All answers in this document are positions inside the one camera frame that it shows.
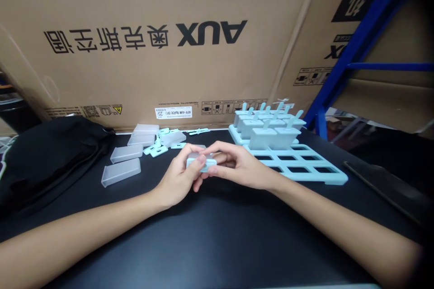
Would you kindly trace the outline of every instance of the finger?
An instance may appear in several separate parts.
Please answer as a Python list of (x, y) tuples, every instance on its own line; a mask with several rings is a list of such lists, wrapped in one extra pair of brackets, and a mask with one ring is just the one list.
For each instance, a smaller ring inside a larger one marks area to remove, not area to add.
[(236, 166), (236, 162), (234, 162), (233, 160), (232, 161), (228, 161), (228, 162), (225, 162), (225, 163), (220, 163), (220, 164), (218, 164), (219, 166), (224, 166), (224, 167), (229, 167), (229, 168), (235, 168), (235, 166)]
[(244, 148), (235, 144), (229, 144), (227, 142), (216, 141), (211, 146), (201, 151), (201, 154), (207, 155), (215, 153), (217, 151), (222, 151), (227, 154), (231, 154), (232, 157), (236, 158), (240, 155), (241, 150)]
[(221, 164), (230, 160), (233, 160), (232, 156), (230, 154), (219, 152), (214, 155), (212, 155), (212, 158), (217, 161), (217, 164)]
[(185, 161), (187, 160), (187, 157), (189, 154), (193, 153), (193, 152), (199, 152), (203, 150), (202, 147), (193, 145), (193, 144), (186, 144), (181, 151), (179, 152), (178, 156), (176, 156), (177, 160), (180, 160), (182, 162), (185, 163)]
[(193, 183), (193, 191), (197, 193), (202, 183), (203, 183), (203, 179), (202, 177), (199, 176)]
[(186, 168), (184, 175), (191, 181), (195, 180), (206, 162), (207, 158), (204, 155), (200, 155)]
[(237, 170), (229, 167), (218, 166), (218, 165), (211, 166), (210, 168), (208, 168), (208, 174), (209, 176), (217, 176), (217, 177), (228, 179), (233, 182), (237, 182), (239, 179)]

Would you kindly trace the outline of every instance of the hand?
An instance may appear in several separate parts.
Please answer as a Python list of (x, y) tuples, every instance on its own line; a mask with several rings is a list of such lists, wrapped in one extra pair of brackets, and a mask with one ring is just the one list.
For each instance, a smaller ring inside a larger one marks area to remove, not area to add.
[(260, 190), (273, 190), (281, 175), (271, 168), (262, 164), (244, 147), (226, 142), (217, 141), (200, 154), (213, 154), (212, 158), (217, 161), (217, 166), (211, 166), (208, 173), (203, 173), (193, 185), (193, 191), (199, 191), (203, 179), (208, 176), (221, 177), (235, 183)]
[(206, 157), (200, 155), (188, 168), (185, 168), (190, 153), (202, 151), (202, 147), (186, 144), (178, 156), (173, 158), (161, 182), (153, 190), (158, 193), (162, 203), (172, 207), (182, 201), (189, 192), (191, 185), (200, 178), (200, 170), (205, 166)]

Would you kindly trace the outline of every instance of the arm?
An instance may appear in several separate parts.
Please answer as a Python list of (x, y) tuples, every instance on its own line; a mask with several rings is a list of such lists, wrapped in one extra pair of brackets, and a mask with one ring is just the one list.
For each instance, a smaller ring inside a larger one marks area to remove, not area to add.
[(52, 221), (1, 243), (0, 288), (40, 288), (97, 248), (178, 204), (205, 165), (201, 155), (185, 169), (188, 154), (200, 150), (186, 145), (148, 193)]
[(193, 187), (195, 191), (209, 176), (268, 190), (342, 248), (381, 285), (388, 288), (405, 285), (420, 256), (420, 245), (301, 184), (288, 181), (261, 164), (243, 147), (216, 142), (202, 153), (217, 151), (222, 152), (213, 157), (220, 166), (210, 167), (207, 174), (202, 174)]

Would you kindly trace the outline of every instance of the left hand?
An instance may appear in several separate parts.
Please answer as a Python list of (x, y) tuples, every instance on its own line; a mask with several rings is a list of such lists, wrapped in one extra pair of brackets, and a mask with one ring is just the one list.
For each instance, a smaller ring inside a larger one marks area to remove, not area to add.
[(182, 201), (190, 191), (193, 182), (200, 178), (200, 170), (207, 161), (204, 155), (200, 155), (188, 168), (187, 157), (190, 153), (203, 151), (203, 148), (193, 144), (186, 144), (181, 152), (173, 158), (169, 168), (161, 182), (154, 189), (158, 193), (161, 202), (167, 207), (172, 207)]

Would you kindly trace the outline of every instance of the yellow warning sticker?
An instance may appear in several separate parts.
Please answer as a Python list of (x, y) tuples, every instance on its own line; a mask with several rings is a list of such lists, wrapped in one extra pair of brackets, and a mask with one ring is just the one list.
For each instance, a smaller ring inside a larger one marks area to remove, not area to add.
[(122, 106), (113, 106), (113, 108), (116, 110), (116, 112), (118, 112), (119, 114), (122, 113)]

